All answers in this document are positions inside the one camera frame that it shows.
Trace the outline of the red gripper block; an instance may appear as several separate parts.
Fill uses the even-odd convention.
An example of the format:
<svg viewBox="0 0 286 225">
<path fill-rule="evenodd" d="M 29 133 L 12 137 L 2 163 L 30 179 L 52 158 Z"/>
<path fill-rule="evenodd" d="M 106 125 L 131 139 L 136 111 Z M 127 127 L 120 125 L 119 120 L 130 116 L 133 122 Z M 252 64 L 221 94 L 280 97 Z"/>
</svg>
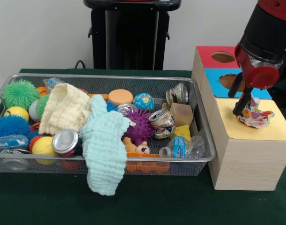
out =
<svg viewBox="0 0 286 225">
<path fill-rule="evenodd" d="M 235 77 L 228 97 L 235 97 L 242 80 L 244 80 L 246 88 L 233 109 L 233 114 L 239 116 L 250 101 L 253 88 L 265 90 L 276 84 L 280 77 L 280 62 L 274 63 L 257 59 L 248 54 L 241 44 L 237 44 L 235 47 L 235 58 L 242 72 Z"/>
</svg>

